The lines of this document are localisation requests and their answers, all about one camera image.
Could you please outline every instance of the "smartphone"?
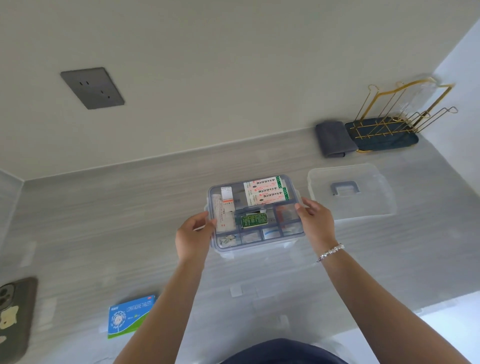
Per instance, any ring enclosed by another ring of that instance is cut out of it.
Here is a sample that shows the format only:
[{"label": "smartphone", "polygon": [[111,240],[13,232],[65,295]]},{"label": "smartphone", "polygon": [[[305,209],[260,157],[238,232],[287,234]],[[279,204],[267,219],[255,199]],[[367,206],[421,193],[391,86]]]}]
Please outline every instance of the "smartphone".
[{"label": "smartphone", "polygon": [[0,364],[15,363],[27,351],[37,285],[28,277],[0,287]]}]

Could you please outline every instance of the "power outlet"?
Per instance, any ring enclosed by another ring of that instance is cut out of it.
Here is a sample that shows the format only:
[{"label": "power outlet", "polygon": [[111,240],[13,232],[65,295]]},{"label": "power outlet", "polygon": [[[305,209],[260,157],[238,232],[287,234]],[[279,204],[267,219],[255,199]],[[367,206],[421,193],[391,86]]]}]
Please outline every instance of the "power outlet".
[{"label": "power outlet", "polygon": [[89,110],[125,104],[104,67],[64,71],[60,76]]}]

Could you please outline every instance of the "cat sticker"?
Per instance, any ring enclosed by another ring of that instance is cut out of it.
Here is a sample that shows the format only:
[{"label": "cat sticker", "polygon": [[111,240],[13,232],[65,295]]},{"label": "cat sticker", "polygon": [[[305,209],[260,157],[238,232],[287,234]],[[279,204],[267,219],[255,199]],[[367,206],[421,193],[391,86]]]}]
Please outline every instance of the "cat sticker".
[{"label": "cat sticker", "polygon": [[0,329],[4,330],[17,323],[18,306],[12,306],[0,312]]}]

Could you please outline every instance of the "gray countertop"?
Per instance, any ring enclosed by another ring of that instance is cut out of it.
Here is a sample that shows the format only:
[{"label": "gray countertop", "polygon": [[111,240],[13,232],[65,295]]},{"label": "gray countertop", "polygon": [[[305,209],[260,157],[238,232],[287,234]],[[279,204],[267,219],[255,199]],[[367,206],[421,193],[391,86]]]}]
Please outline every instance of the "gray countertop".
[{"label": "gray countertop", "polygon": [[[320,156],[310,129],[39,180],[24,186],[0,255],[2,282],[39,278],[21,363],[111,363],[108,307],[159,291],[175,231],[212,185],[287,174],[308,196],[310,169],[372,163],[397,214],[338,222],[337,238],[412,310],[480,290],[480,200],[437,150]],[[317,342],[355,327],[308,242],[224,259],[208,255],[179,363],[215,363],[275,337]]]}]

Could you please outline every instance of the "beaded bracelet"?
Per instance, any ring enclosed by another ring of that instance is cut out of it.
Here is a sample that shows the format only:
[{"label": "beaded bracelet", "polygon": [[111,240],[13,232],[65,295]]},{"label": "beaded bracelet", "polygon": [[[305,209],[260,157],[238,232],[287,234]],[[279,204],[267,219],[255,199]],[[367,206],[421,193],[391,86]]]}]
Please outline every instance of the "beaded bracelet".
[{"label": "beaded bracelet", "polygon": [[323,253],[321,256],[318,257],[317,263],[320,263],[322,260],[327,258],[330,254],[338,252],[340,249],[344,249],[345,246],[343,244],[337,245],[335,248],[330,249],[329,251]]}]

